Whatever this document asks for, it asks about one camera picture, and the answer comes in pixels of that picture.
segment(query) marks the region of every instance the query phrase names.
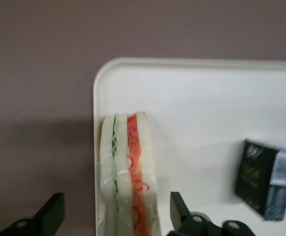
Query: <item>gray wall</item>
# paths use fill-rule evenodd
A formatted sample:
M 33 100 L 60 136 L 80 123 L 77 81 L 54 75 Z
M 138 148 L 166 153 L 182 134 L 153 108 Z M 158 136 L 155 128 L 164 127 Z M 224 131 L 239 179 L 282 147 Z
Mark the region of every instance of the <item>gray wall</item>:
M 116 57 L 286 60 L 286 1 L 0 0 L 0 230 L 57 191 L 95 235 L 92 84 Z

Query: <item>black package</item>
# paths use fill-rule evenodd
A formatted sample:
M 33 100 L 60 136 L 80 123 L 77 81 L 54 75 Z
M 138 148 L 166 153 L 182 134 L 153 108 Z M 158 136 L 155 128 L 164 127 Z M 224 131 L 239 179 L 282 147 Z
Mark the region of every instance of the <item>black package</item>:
M 264 220 L 283 220 L 286 210 L 286 149 L 246 140 L 236 194 Z

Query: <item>screw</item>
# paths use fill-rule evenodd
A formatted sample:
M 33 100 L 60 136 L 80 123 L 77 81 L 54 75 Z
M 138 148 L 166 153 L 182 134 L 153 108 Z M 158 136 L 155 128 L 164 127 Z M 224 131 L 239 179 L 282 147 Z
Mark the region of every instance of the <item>screw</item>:
M 202 223 L 202 218 L 199 217 L 199 216 L 194 216 L 194 217 L 193 217 L 193 220 L 194 220 L 195 222 L 197 222 L 197 223 Z
M 233 229 L 239 229 L 239 225 L 235 222 L 228 222 L 228 225 Z

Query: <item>bread slice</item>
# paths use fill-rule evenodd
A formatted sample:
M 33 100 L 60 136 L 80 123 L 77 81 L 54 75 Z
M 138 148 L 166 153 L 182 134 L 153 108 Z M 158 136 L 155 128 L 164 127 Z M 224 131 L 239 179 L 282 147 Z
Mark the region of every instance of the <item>bread slice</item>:
M 141 146 L 141 168 L 143 182 L 148 187 L 143 188 L 145 203 L 150 219 L 151 236 L 160 236 L 160 224 L 157 210 L 157 178 L 155 173 L 154 159 L 152 155 L 152 141 L 147 123 L 146 114 L 136 114 L 139 142 Z

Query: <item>barcode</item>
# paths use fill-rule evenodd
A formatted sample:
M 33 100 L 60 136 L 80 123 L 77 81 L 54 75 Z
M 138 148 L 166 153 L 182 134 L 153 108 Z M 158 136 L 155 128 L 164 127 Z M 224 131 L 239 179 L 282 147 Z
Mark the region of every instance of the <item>barcode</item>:
M 286 151 L 276 155 L 270 184 L 286 186 Z

